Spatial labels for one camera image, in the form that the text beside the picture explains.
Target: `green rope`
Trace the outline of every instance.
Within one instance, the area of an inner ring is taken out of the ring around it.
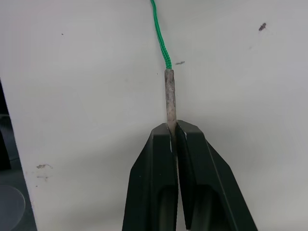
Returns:
[[[164,43],[162,33],[160,32],[159,23],[158,23],[158,19],[157,19],[156,5],[155,5],[154,0],[151,0],[151,3],[152,3],[152,6],[153,6],[153,17],[154,17],[154,22],[155,22],[155,29],[156,29],[156,33],[157,33],[157,38],[158,38],[158,41],[159,41],[159,45],[160,45],[160,49],[162,51],[163,57],[165,59],[166,69],[172,69],[171,60],[170,60],[168,51],[165,47],[165,43]]]

